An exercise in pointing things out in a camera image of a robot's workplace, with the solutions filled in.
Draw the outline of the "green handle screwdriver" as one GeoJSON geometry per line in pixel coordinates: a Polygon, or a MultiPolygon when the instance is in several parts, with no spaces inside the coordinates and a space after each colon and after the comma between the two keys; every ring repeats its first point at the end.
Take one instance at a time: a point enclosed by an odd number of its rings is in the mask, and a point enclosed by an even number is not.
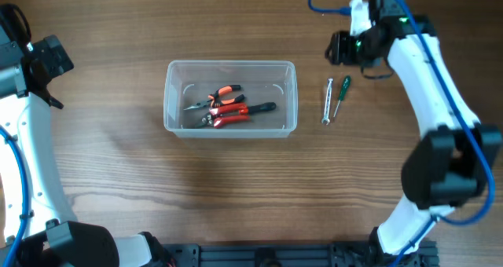
{"type": "Polygon", "coordinates": [[[337,100],[336,109],[334,111],[333,117],[336,117],[337,112],[340,108],[340,105],[341,105],[342,101],[345,99],[345,96],[347,94],[347,90],[349,89],[350,85],[351,85],[351,77],[349,75],[347,75],[343,79],[340,93],[339,93],[338,100],[337,100]]]}

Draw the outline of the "silver open-end wrench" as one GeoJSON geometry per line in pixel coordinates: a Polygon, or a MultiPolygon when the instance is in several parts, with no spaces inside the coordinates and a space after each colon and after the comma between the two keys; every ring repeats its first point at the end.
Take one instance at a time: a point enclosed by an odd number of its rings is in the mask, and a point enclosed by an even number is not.
{"type": "Polygon", "coordinates": [[[330,123],[329,112],[330,112],[331,97],[332,97],[332,83],[333,83],[333,78],[328,78],[326,92],[325,92],[324,112],[323,112],[323,117],[321,119],[321,123],[324,125],[328,125],[330,123]]]}

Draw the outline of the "black red handle screwdriver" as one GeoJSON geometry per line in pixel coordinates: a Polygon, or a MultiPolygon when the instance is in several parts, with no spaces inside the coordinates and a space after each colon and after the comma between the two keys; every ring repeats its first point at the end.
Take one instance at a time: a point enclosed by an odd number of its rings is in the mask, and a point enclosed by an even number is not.
{"type": "Polygon", "coordinates": [[[260,112],[270,112],[273,111],[277,105],[274,102],[266,102],[263,104],[257,104],[253,106],[245,106],[239,111],[240,115],[253,115],[260,112]]]}

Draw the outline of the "red black handle pliers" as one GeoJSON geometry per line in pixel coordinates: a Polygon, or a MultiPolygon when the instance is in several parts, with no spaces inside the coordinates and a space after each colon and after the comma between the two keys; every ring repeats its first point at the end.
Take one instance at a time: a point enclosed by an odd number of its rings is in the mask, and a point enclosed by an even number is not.
{"type": "Polygon", "coordinates": [[[207,98],[200,102],[190,105],[185,108],[185,111],[200,109],[200,108],[219,108],[226,105],[242,103],[245,100],[245,95],[240,94],[233,99],[223,99],[229,93],[241,90],[241,85],[228,85],[219,88],[214,93],[209,94],[207,98]]]}

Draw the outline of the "red handle pruning shears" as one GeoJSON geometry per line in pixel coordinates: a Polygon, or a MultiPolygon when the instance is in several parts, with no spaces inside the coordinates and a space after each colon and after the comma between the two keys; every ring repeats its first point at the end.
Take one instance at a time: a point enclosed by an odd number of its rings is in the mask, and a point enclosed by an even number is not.
{"type": "Polygon", "coordinates": [[[219,108],[211,108],[194,127],[196,129],[204,127],[221,128],[230,123],[240,123],[248,120],[248,106],[245,103],[230,104],[219,108]]]}

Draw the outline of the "clear plastic container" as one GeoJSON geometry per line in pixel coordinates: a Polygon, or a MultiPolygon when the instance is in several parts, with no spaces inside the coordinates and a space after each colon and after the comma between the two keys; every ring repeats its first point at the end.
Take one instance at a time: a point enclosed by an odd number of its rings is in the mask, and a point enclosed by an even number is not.
{"type": "Polygon", "coordinates": [[[163,123],[184,138],[283,138],[298,122],[296,68],[287,60],[174,60],[167,68],[163,123]],[[241,85],[223,99],[245,95],[247,106],[274,102],[270,112],[248,115],[249,120],[221,128],[194,125],[211,108],[185,111],[219,88],[241,85]]]}

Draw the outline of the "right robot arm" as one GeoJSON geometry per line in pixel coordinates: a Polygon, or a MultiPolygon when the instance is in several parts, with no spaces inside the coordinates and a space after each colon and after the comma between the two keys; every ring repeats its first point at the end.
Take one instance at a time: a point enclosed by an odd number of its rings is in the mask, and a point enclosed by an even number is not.
{"type": "Polygon", "coordinates": [[[427,17],[345,13],[351,28],[332,36],[326,58],[360,68],[385,60],[404,86],[420,131],[402,167],[402,198],[374,232],[376,249],[398,258],[416,252],[438,221],[473,225],[488,214],[496,196],[491,167],[502,135],[464,102],[427,17]]]}

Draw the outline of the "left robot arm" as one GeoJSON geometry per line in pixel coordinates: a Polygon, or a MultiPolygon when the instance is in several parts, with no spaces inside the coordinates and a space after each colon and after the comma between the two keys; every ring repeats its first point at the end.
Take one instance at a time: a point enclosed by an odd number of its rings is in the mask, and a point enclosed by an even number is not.
{"type": "Polygon", "coordinates": [[[147,266],[145,234],[115,238],[77,220],[61,185],[51,110],[64,105],[48,85],[74,64],[55,35],[32,42],[18,5],[1,6],[1,181],[3,266],[147,266]]]}

